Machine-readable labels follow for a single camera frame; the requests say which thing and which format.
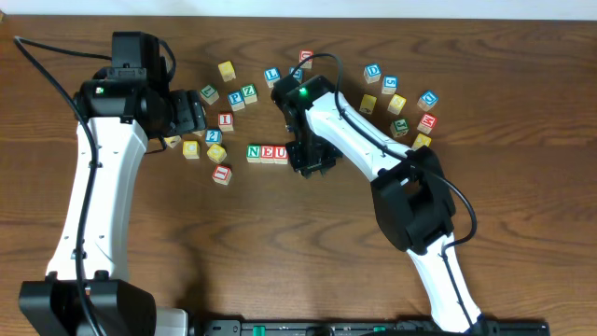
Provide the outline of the red E block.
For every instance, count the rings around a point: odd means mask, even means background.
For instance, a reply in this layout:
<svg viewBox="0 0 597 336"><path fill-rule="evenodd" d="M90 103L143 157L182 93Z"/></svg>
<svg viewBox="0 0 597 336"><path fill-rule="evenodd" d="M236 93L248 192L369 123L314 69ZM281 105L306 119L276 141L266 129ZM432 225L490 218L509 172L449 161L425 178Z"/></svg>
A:
<svg viewBox="0 0 597 336"><path fill-rule="evenodd" d="M261 163L275 163L274 159L275 146L262 145L260 147L260 162Z"/></svg>

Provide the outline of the green N block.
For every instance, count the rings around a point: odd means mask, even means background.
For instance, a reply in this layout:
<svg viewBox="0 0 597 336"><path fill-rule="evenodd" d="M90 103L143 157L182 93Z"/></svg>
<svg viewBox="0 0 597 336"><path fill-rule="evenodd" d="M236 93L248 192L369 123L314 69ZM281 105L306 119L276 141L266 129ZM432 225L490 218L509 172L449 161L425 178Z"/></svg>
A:
<svg viewBox="0 0 597 336"><path fill-rule="evenodd" d="M246 148L246 159L251 163L261 163L261 145L249 144Z"/></svg>

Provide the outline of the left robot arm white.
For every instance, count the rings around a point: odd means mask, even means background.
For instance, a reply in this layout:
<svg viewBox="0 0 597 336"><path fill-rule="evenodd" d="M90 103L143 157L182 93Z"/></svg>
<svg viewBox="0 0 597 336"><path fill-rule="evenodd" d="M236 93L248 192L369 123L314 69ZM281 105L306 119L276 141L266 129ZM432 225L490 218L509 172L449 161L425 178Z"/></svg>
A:
<svg viewBox="0 0 597 336"><path fill-rule="evenodd" d="M60 242L41 281L21 285L19 306L41 335L197 335L180 308L160 308L129 282L127 243L135 179L148 143L202 131L196 91L170 89L167 43L116 32L106 65L65 95L77 128L76 175Z"/></svg>

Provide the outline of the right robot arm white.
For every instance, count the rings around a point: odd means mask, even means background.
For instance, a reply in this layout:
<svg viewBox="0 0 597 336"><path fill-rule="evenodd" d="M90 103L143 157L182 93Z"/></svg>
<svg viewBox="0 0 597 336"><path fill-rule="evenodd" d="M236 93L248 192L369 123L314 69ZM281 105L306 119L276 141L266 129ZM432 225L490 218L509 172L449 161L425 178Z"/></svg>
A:
<svg viewBox="0 0 597 336"><path fill-rule="evenodd" d="M463 193L448 181L429 147L412 149L360 116L323 76L277 81L271 99L296 138L287 143L295 172L324 173L338 158L351 161L370 183L380 230L409 255L421 277L437 326L451 333L480 329L482 312L467 289L454 248L454 201Z"/></svg>

